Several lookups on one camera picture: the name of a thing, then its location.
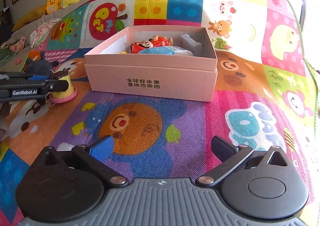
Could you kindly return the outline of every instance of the cartoon apple print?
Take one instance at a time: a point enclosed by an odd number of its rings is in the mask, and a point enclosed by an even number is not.
[[[102,4],[91,15],[90,33],[97,40],[106,40],[124,29],[121,20],[127,18],[127,14],[118,17],[118,8],[113,3]]]

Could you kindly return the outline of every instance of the gray gripper base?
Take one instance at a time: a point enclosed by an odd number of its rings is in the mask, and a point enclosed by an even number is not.
[[[299,218],[280,222],[257,222],[230,211],[212,189],[199,188],[189,178],[134,179],[114,188],[91,212],[59,224],[25,218],[22,226],[307,226]]]

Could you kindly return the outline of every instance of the black stuffed toy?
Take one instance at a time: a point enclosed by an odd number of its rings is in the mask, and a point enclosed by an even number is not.
[[[45,59],[44,51],[40,52],[39,60],[33,61],[31,58],[28,58],[26,63],[27,67],[24,70],[25,73],[43,76],[50,76],[51,74],[53,74],[53,68],[59,65],[59,61],[57,60],[53,62],[47,61]]]

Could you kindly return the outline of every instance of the metal screw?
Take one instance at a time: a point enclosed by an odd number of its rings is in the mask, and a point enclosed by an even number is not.
[[[198,178],[198,181],[204,185],[212,184],[214,179],[210,176],[201,176]]]
[[[124,184],[127,180],[122,176],[114,176],[111,178],[110,181],[113,184],[120,185],[120,184]]]

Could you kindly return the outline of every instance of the pink cardboard box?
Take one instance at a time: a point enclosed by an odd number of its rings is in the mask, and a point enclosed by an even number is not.
[[[153,35],[172,37],[182,47],[188,34],[203,46],[201,55],[120,54],[130,44]],[[217,79],[217,55],[204,27],[127,27],[84,55],[93,91],[116,92],[184,100],[212,101]]]

